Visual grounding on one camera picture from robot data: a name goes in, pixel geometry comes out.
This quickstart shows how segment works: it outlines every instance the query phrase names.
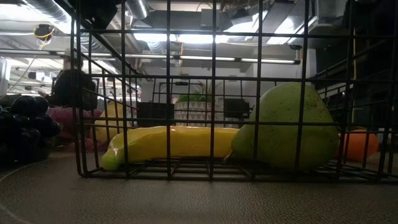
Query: patterned pot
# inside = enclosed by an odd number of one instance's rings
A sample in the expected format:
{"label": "patterned pot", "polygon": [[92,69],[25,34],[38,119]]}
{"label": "patterned pot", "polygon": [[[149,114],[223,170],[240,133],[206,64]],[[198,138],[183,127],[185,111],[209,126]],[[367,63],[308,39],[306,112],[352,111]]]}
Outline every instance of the patterned pot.
{"label": "patterned pot", "polygon": [[[205,102],[179,102],[174,104],[174,119],[187,120],[186,123],[177,123],[177,126],[195,126],[195,127],[205,127],[204,123],[191,123],[190,120],[200,120],[200,121],[211,121],[211,103]],[[215,114],[215,120],[221,120],[222,113]]]}

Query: orange fruit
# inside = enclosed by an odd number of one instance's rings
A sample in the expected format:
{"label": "orange fruit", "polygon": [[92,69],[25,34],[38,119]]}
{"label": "orange fruit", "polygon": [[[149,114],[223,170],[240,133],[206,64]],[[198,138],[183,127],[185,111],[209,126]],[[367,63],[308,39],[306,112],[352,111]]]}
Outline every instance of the orange fruit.
{"label": "orange fruit", "polygon": [[[347,160],[361,161],[364,157],[365,145],[366,145],[366,130],[358,129],[354,130],[353,133],[349,134],[348,150],[347,150],[347,134],[344,138],[344,153],[347,153]],[[369,133],[368,139],[368,153],[366,157],[373,155],[379,149],[379,141],[377,136],[373,133]]]}

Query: yellow object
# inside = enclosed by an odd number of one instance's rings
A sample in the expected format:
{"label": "yellow object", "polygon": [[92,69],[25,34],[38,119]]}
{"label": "yellow object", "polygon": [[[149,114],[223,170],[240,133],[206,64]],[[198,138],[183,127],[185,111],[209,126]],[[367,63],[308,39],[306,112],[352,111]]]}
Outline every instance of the yellow object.
{"label": "yellow object", "polygon": [[[167,157],[167,127],[137,128],[127,132],[129,163]],[[214,157],[224,158],[231,152],[231,141],[238,129],[215,128]],[[170,127],[171,157],[210,156],[210,128]],[[124,163],[123,133],[116,135],[102,157],[105,170],[116,170]]]}
{"label": "yellow object", "polygon": [[[115,102],[110,102],[108,104],[107,112],[108,112],[109,118],[116,117],[116,110],[115,110],[114,104],[115,104]],[[122,118],[123,117],[123,105],[120,103],[117,103],[117,106],[118,106],[118,118]],[[101,114],[100,118],[105,118],[105,111]],[[106,125],[106,121],[97,120],[97,121],[95,121],[95,124]],[[120,126],[119,132],[123,133],[123,128],[122,128],[123,122],[122,121],[108,121],[108,125],[109,126]],[[102,142],[107,141],[106,128],[95,127],[95,134],[96,134],[97,141],[102,141]],[[117,128],[109,128],[109,139],[112,139],[117,134],[118,134]]]}

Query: floor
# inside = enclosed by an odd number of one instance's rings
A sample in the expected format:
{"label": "floor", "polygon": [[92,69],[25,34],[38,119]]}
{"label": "floor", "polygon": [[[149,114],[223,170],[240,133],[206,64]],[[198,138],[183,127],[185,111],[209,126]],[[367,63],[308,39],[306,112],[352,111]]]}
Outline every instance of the floor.
{"label": "floor", "polygon": [[73,154],[0,171],[0,223],[396,223],[398,186],[83,179]]}

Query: potted plant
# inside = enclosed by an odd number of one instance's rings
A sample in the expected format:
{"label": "potted plant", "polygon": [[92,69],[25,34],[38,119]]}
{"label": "potted plant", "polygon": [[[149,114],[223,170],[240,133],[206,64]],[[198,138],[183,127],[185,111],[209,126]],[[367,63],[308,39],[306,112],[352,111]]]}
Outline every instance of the potted plant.
{"label": "potted plant", "polygon": [[[224,81],[220,81],[216,83],[216,88],[223,84]],[[202,88],[205,89],[205,85],[200,82]],[[192,93],[186,95],[180,95],[176,104],[174,105],[174,118],[175,119],[183,119],[188,120],[188,122],[181,123],[177,122],[177,126],[198,126],[205,127],[209,126],[205,123],[189,123],[190,120],[201,120],[201,121],[210,121],[211,120],[211,86],[209,87],[208,96],[206,99],[206,93],[194,91]],[[218,105],[215,105],[215,111],[219,108]],[[223,119],[222,113],[215,114],[216,120]]]}

